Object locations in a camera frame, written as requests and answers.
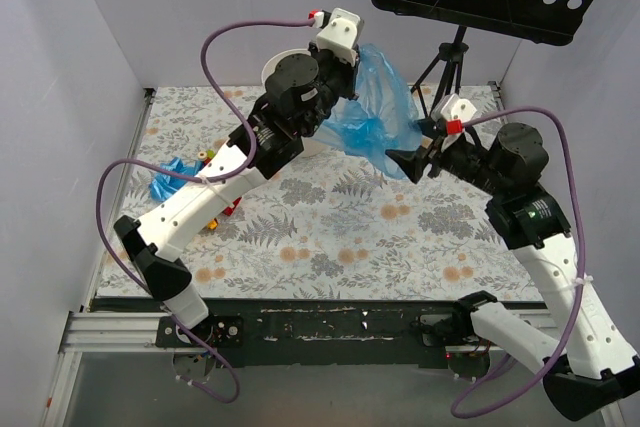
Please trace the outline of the blue bag piece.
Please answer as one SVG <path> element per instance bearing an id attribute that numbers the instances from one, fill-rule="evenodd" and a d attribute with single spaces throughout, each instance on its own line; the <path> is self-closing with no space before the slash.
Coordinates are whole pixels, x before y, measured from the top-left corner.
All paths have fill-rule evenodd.
<path id="1" fill-rule="evenodd" d="M 203 167 L 203 162 L 194 160 L 185 162 L 180 157 L 174 157 L 171 161 L 161 164 L 164 170 L 185 176 L 195 176 Z M 174 176 L 155 173 L 149 185 L 151 198 L 156 202 L 164 202 L 173 196 L 187 183 L 186 180 Z"/>

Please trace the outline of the blue plastic trash bag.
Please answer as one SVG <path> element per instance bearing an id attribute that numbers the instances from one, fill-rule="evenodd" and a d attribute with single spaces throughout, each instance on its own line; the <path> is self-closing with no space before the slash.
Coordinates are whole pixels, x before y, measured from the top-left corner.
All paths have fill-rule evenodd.
<path id="1" fill-rule="evenodd" d="M 419 111 L 410 88 L 388 57 L 375 45 L 360 47 L 355 100 L 341 100 L 313 139 L 369 161 L 384 175 L 405 180 L 406 174 L 388 150 L 416 150 L 422 139 L 415 122 Z"/>

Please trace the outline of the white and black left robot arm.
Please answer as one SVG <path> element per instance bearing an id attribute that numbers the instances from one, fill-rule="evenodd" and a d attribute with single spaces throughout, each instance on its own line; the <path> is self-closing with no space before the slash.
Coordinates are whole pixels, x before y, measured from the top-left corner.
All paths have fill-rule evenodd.
<path id="1" fill-rule="evenodd" d="M 163 303 L 178 334 L 193 347 L 213 333 L 209 309 L 180 256 L 205 224 L 265 184 L 304 150 L 340 99 L 353 99 L 359 50 L 316 40 L 307 52 L 279 60 L 255 102 L 249 125 L 236 128 L 213 159 L 160 206 L 114 225 L 129 260 L 151 297 Z"/>

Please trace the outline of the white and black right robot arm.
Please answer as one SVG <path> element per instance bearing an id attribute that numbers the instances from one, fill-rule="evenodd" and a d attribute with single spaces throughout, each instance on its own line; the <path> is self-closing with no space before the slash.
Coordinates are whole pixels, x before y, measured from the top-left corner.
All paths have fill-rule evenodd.
<path id="1" fill-rule="evenodd" d="M 490 225 L 528 272 L 561 329 L 554 339 L 497 298 L 479 291 L 455 302 L 452 314 L 424 327 L 448 345 L 487 340 L 529 369 L 555 409 L 581 420 L 639 390 L 639 355 L 599 299 L 584 265 L 585 247 L 573 235 L 556 199 L 539 179 L 549 156 L 539 132 L 507 123 L 490 148 L 466 139 L 464 125 L 424 119 L 428 147 L 386 152 L 412 182 L 444 170 L 489 194 Z"/>

